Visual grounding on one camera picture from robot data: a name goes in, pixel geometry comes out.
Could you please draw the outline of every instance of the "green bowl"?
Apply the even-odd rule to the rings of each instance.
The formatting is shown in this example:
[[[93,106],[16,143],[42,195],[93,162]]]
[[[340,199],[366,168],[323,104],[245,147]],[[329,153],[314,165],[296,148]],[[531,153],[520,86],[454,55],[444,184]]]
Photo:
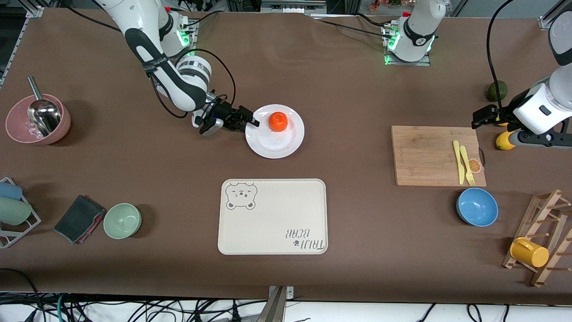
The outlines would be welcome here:
[[[109,209],[104,219],[105,233],[113,239],[133,235],[141,226],[141,214],[135,206],[120,203]]]

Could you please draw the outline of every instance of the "table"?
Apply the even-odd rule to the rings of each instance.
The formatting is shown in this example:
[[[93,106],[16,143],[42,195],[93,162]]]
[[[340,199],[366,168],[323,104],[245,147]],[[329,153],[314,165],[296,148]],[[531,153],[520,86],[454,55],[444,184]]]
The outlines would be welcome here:
[[[85,14],[112,22],[102,11]],[[354,17],[335,21],[376,30]],[[268,160],[240,133],[203,138],[190,120],[168,115],[120,33],[46,9],[22,39],[0,91],[0,116],[31,94],[32,74],[68,107],[72,126],[49,147],[0,132],[0,170],[23,187],[43,220],[0,252],[0,262],[28,273],[43,292],[266,298],[269,285],[293,285],[304,300],[569,304],[569,274],[553,273],[537,289],[525,285],[527,270],[501,267],[531,194],[572,189],[569,152],[497,151],[494,137],[503,129],[479,129],[487,189],[500,207],[485,228],[457,216],[462,189],[395,185],[390,126],[468,127],[472,112],[488,104],[487,25],[444,19],[426,68],[385,66],[380,39],[301,14],[212,18],[198,47],[229,66],[236,104],[284,104],[306,125],[296,153]],[[557,67],[533,19],[500,19],[491,49],[509,98]],[[203,57],[213,66],[211,88],[230,95],[224,69]],[[219,253],[220,187],[229,178],[325,181],[328,250]],[[83,245],[70,245],[53,227],[78,194],[108,209],[136,205],[141,230],[116,241],[99,227]],[[0,289],[26,288],[17,277],[0,279]]]

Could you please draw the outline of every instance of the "yellow mug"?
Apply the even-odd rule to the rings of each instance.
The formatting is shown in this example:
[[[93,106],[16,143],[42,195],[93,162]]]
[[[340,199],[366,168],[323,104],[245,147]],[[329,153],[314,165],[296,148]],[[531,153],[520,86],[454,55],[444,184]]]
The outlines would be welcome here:
[[[548,250],[525,237],[519,237],[510,245],[510,256],[534,267],[542,267],[548,261]]]

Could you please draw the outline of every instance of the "white robotic arm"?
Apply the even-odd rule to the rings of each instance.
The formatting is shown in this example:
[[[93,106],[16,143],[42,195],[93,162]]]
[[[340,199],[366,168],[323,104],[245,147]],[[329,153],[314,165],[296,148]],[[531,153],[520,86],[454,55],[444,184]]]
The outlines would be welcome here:
[[[392,22],[397,30],[387,49],[403,61],[419,61],[431,49],[435,31],[446,11],[443,0],[418,0],[409,17]]]
[[[203,124],[202,135],[211,135],[222,127],[243,131],[245,122],[258,126],[251,111],[242,106],[233,109],[208,91],[212,69],[207,60],[185,56],[177,66],[169,60],[188,49],[188,41],[181,36],[189,32],[187,17],[168,13],[160,0],[95,1],[120,28],[146,73],[156,80],[158,91],[178,109],[196,111],[192,123],[195,127]]]
[[[514,145],[572,148],[572,135],[566,132],[572,117],[572,4],[552,23],[549,42],[561,67],[515,96],[508,106],[499,109],[491,104],[474,112],[473,128],[508,123],[508,130],[514,131],[509,141]]]
[[[96,1],[121,29],[145,71],[152,73],[178,109],[192,112],[205,105],[212,72],[208,62],[193,57],[195,63],[190,68],[194,74],[183,77],[169,61],[184,49],[177,34],[181,28],[179,14],[167,13],[159,0]]]

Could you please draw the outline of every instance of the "cup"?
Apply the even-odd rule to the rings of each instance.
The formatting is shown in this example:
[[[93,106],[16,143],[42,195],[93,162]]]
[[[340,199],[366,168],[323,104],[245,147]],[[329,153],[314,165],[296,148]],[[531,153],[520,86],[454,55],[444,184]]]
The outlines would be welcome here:
[[[25,222],[31,213],[32,206],[29,203],[0,197],[0,222],[17,226]]]
[[[22,188],[7,182],[0,182],[0,197],[20,200],[22,199]]]
[[[542,267],[548,261],[548,250],[525,237],[515,239],[510,245],[510,256],[534,267]]]

